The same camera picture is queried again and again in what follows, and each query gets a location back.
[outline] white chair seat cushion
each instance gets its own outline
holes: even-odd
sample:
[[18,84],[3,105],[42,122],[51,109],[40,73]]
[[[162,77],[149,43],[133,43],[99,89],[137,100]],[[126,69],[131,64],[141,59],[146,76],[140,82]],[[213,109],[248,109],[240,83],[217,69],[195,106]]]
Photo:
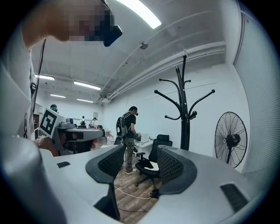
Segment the white chair seat cushion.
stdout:
[[158,171],[159,170],[157,163],[154,163],[154,162],[151,162],[151,161],[150,161],[150,163],[152,164],[153,168],[151,169],[151,168],[145,167],[145,169],[147,169],[147,170],[154,170],[154,171]]

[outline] chair armrest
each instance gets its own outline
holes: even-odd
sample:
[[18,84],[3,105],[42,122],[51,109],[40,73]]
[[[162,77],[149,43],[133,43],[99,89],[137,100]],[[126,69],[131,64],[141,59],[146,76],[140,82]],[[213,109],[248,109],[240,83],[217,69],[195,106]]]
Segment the chair armrest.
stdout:
[[140,159],[143,160],[143,155],[145,155],[145,154],[146,154],[145,152],[139,152],[136,155],[140,156]]

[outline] wooden floor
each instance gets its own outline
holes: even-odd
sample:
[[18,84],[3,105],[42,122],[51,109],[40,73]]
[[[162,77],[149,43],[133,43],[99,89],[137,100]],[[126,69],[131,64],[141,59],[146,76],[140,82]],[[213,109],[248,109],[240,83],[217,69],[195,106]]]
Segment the wooden floor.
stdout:
[[[133,167],[138,162],[139,158],[133,156]],[[142,197],[142,198],[149,198],[150,193],[153,190],[153,184],[151,180],[146,180],[145,182],[139,184],[138,187],[134,186],[134,184],[145,178],[145,175],[139,175],[139,171],[137,170],[136,173],[133,174],[126,174],[126,162],[123,164],[123,169],[120,170],[116,179],[115,179],[115,186],[122,190],[124,193]],[[158,188],[160,188],[161,181],[160,179],[155,179],[155,183]],[[143,218],[153,206],[157,202],[157,199],[139,199],[134,198],[132,196],[126,195],[120,192],[118,189],[115,188],[115,196],[119,208],[119,213],[121,216],[121,222],[125,224],[135,224],[141,218]],[[138,211],[138,212],[127,212],[120,209],[128,210],[128,211]]]

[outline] camouflage pants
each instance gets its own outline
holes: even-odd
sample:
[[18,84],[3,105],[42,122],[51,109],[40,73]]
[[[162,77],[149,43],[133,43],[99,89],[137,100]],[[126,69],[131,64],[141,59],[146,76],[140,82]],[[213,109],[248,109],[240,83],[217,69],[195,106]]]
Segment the camouflage pants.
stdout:
[[132,155],[134,150],[134,139],[133,138],[125,138],[124,144],[126,146],[126,172],[131,172],[132,169]]

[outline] black t-shirt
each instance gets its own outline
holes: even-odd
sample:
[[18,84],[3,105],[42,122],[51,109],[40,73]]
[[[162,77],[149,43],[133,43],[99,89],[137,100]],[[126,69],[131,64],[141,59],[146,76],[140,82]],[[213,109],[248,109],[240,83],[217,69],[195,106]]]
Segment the black t-shirt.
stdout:
[[126,128],[128,130],[126,137],[134,138],[134,134],[131,132],[131,124],[136,124],[136,116],[130,114],[127,118],[124,119],[126,121]]

